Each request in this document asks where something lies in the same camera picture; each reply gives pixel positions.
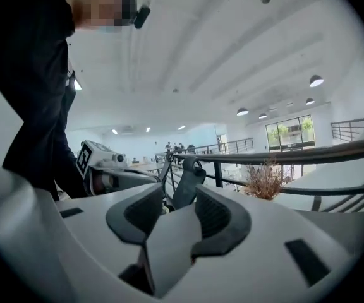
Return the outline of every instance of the white ceiling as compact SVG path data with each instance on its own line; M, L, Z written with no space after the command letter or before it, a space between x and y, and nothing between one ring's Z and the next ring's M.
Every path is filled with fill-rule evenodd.
M308 97L318 106L364 48L364 28L343 0L138 1L151 7L141 30L68 39L83 87L69 130L175 133L182 124L257 121L271 107L272 116L300 111ZM308 86L313 74L322 86ZM239 107L250 115L236 117Z

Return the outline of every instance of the white device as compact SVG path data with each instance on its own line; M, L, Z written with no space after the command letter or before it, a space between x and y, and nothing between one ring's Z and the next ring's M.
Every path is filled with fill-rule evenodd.
M100 143L85 140L76 159L76 167L84 179L89 167L127 168L127 161L123 154L116 153Z

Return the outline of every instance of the dried plant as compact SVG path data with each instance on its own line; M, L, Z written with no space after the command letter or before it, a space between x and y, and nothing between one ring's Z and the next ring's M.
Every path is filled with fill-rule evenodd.
M279 194L282 185L291 180L288 176L282 178L282 168L276 163L275 158L268 158L257 169L252 165L246 168L249 177L243 192L256 198L273 200Z

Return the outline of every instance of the ceiling lamp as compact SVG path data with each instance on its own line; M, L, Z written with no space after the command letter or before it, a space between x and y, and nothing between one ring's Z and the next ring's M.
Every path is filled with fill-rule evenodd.
M74 80L74 89L77 91L82 90L82 87L77 80Z
M237 116L245 116L248 113L249 113L249 111L246 110L245 108L239 108L237 111Z
M310 105L310 104L313 104L315 101L314 101L314 99L313 98L308 98L307 100L306 100L306 105Z
M315 88L324 82L324 79L319 75L313 75L310 78L310 88Z

